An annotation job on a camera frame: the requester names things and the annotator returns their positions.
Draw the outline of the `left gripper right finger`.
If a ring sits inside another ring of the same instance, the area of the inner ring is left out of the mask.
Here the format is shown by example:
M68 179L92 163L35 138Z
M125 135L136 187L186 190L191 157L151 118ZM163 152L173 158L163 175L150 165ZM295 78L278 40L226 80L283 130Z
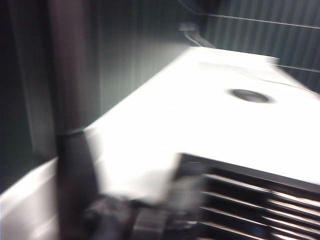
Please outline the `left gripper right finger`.
M202 201L200 179L179 179L172 183L165 201L141 208L134 222L136 240L197 239L198 207Z

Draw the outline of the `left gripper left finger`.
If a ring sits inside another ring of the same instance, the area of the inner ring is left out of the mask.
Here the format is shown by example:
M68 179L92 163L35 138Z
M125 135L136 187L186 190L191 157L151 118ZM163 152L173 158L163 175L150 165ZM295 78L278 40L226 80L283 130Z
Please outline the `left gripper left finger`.
M138 200L100 196L82 215L88 240L128 240L140 208Z

